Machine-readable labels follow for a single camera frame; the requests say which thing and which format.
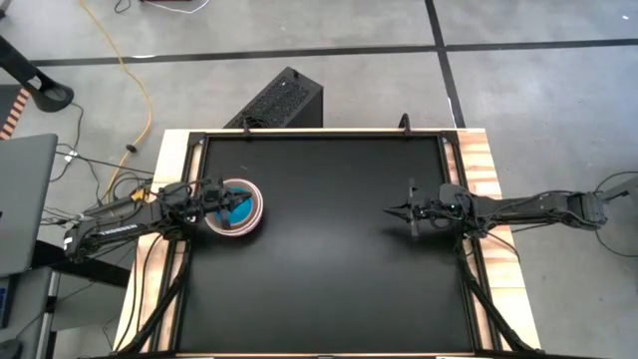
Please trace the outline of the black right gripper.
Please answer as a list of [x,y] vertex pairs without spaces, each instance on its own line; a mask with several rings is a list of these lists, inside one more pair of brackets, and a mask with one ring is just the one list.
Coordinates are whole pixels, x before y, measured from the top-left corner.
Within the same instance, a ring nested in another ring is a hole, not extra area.
[[420,220],[427,220],[430,227],[435,230],[441,230],[442,227],[437,224],[435,217],[436,211],[433,208],[433,202],[429,199],[418,199],[417,193],[419,189],[416,187],[414,178],[409,178],[409,195],[408,201],[400,205],[388,206],[383,211],[389,215],[397,217],[401,220],[407,220],[410,225],[411,236],[420,236]]

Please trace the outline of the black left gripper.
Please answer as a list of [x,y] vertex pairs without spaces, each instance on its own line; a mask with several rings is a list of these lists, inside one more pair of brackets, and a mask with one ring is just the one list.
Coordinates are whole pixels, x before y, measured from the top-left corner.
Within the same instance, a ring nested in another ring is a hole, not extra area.
[[202,179],[197,184],[198,192],[191,200],[187,216],[192,221],[198,221],[208,213],[214,212],[219,215],[220,226],[223,229],[230,229],[231,210],[252,197],[249,191],[232,190],[228,194],[222,179]]

